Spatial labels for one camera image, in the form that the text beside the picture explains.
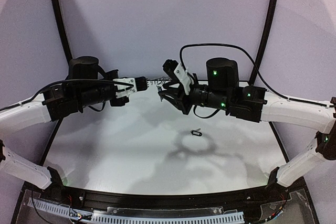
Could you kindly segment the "perforated metal key ring disc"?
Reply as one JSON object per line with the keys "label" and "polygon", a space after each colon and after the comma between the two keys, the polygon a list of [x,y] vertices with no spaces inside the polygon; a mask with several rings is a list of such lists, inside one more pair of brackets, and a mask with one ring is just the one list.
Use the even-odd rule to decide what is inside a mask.
{"label": "perforated metal key ring disc", "polygon": [[163,90],[163,85],[171,81],[169,77],[160,77],[156,79],[147,79],[147,83],[151,86],[156,86],[157,92]]}

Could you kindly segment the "black key tag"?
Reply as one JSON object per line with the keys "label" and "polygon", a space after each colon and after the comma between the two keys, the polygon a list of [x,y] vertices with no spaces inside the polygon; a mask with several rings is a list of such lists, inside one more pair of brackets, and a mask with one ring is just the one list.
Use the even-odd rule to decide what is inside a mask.
{"label": "black key tag", "polygon": [[192,136],[198,136],[198,137],[201,137],[203,135],[203,133],[201,132],[201,129],[191,130],[190,133]]}

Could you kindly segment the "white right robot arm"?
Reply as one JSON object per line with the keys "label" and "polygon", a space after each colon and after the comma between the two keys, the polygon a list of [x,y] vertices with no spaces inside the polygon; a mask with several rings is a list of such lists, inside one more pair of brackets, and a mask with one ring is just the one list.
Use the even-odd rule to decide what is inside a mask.
{"label": "white right robot arm", "polygon": [[251,122],[281,122],[317,130],[312,142],[287,164],[273,169],[267,188],[287,188],[317,165],[335,160],[335,98],[329,103],[282,98],[256,86],[239,86],[237,62],[213,58],[206,62],[207,84],[200,84],[181,63],[163,65],[171,81],[158,94],[188,115],[197,106],[224,111]]}

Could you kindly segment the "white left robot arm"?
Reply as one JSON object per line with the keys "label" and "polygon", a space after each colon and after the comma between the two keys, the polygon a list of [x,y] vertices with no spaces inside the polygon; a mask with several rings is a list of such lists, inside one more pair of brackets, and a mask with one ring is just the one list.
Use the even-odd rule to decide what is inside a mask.
{"label": "white left robot arm", "polygon": [[[137,91],[135,83],[135,78],[119,78],[116,70],[105,72],[96,57],[71,59],[65,80],[48,84],[31,98],[1,109],[1,137],[83,112],[85,107],[98,103],[121,106],[131,92]],[[15,154],[3,142],[1,170],[42,190],[61,184],[56,170]]]}

